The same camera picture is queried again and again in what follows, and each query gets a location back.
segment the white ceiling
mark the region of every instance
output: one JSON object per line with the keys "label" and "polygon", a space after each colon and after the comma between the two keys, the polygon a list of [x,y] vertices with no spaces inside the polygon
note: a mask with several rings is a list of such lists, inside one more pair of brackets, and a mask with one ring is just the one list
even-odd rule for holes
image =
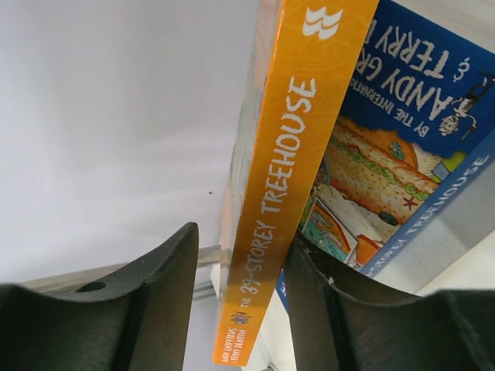
{"label": "white ceiling", "polygon": [[0,281],[218,243],[258,2],[5,2]]}

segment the hole in black plastic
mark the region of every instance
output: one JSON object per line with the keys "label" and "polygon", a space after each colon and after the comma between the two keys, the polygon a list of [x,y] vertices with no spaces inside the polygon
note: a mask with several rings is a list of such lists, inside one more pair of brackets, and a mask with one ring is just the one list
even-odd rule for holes
{"label": "hole in black plastic", "polygon": [[84,286],[81,286],[76,290],[76,292],[91,292],[91,291],[98,291],[101,290],[102,288],[105,288],[107,285],[104,284],[103,282],[90,282],[89,284],[85,284]]}

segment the publisher logo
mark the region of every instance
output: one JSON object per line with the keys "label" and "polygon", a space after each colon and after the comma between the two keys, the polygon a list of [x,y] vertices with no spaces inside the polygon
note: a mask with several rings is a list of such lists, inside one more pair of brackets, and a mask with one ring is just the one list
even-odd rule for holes
{"label": "publisher logo", "polygon": [[339,21],[342,17],[343,9],[339,12],[327,15],[326,6],[312,12],[309,8],[306,10],[306,19],[302,25],[302,34],[311,36],[318,33],[320,40],[326,40],[336,34],[339,29]]}

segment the the 39-storey treehouse book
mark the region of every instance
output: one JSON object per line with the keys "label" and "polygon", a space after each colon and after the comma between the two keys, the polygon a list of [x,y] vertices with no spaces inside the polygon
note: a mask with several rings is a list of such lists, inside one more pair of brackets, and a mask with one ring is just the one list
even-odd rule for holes
{"label": "the 39-storey treehouse book", "polygon": [[378,0],[261,0],[227,185],[213,361],[243,366]]}
{"label": "the 39-storey treehouse book", "polygon": [[374,277],[494,156],[493,51],[381,0],[299,228]]}

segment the orange book spine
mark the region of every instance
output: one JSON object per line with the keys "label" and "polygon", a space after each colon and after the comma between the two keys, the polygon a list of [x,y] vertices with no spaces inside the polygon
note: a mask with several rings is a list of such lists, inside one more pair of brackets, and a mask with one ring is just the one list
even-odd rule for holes
{"label": "orange book spine", "polygon": [[[215,363],[248,363],[377,3],[261,2],[260,12],[275,14],[274,35],[268,56],[256,55],[251,66],[252,84],[264,86],[243,170],[236,168],[243,164],[235,162],[234,150],[222,235],[222,245],[229,245],[222,263],[230,266],[220,282]],[[264,60],[266,71],[260,73]],[[243,201],[235,204],[239,189]]]}

